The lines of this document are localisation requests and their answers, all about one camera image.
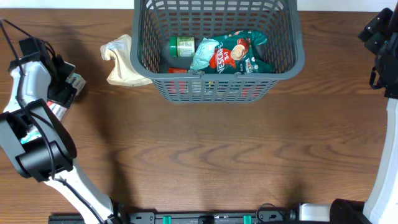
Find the coffee cup image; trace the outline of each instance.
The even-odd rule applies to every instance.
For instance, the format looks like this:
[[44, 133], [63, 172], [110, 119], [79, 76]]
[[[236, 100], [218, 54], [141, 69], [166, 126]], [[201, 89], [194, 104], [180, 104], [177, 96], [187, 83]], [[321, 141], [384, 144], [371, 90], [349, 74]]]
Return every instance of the coffee cup image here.
[[234, 49], [231, 51], [231, 57], [234, 60], [241, 60], [244, 57], [244, 49], [245, 47], [241, 44], [235, 46]]
[[241, 60], [248, 53], [248, 43], [245, 39], [239, 39], [238, 44], [231, 51], [231, 57], [234, 60]]

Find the crumpled bag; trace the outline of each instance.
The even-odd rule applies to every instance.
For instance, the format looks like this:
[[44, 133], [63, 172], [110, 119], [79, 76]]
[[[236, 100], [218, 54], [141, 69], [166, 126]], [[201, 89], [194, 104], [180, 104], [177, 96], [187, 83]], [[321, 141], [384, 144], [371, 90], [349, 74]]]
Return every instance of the crumpled bag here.
[[101, 46], [102, 59], [114, 60], [114, 68], [106, 81], [112, 85], [142, 86], [152, 80], [138, 74], [130, 62], [131, 37], [127, 34]]
[[256, 30], [237, 30], [203, 39], [191, 69], [210, 74], [274, 73], [274, 67], [263, 62], [257, 52], [256, 46], [265, 43], [267, 36]]

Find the green clip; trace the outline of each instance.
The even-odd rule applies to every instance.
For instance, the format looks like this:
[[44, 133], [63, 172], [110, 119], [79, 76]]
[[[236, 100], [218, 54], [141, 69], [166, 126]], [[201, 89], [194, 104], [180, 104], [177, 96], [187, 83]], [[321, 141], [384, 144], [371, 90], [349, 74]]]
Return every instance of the green clip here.
[[163, 224], [172, 224], [172, 217], [171, 216], [163, 217]]
[[251, 215], [243, 216], [243, 224], [251, 224]]

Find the wood grain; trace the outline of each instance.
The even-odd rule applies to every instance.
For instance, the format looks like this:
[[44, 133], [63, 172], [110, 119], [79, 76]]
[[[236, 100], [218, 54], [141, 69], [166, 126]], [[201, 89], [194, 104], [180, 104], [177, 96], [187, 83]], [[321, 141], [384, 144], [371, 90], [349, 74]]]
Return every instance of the wood grain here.
[[[1, 9], [49, 41], [88, 81], [64, 120], [85, 172], [103, 192], [158, 211], [254, 210], [264, 202], [366, 200], [386, 133], [374, 58], [357, 33], [375, 13], [301, 12], [307, 62], [252, 104], [174, 105], [153, 85], [112, 86], [100, 46], [131, 33], [131, 10]], [[11, 32], [14, 42], [20, 37]], [[12, 58], [0, 40], [0, 107]], [[75, 209], [20, 177], [0, 152], [0, 223], [46, 223]]]

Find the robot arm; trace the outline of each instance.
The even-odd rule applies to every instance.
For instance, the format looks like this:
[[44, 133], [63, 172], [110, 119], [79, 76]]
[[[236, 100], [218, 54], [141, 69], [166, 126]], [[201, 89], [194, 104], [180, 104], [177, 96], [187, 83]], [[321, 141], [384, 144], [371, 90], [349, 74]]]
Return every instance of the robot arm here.
[[[30, 36], [19, 44], [24, 56], [10, 65], [14, 84], [10, 102], [0, 114], [1, 147], [21, 176], [33, 177], [59, 191], [85, 223], [128, 223], [118, 205], [83, 172], [72, 138], [47, 106], [48, 99], [65, 107], [72, 103], [76, 89], [65, 80], [75, 67], [56, 57], [52, 48], [50, 58], [43, 40]], [[37, 137], [22, 142], [32, 131], [39, 132]]]
[[398, 211], [398, 100], [387, 105], [387, 136], [376, 183], [363, 213], [371, 223], [392, 223]]

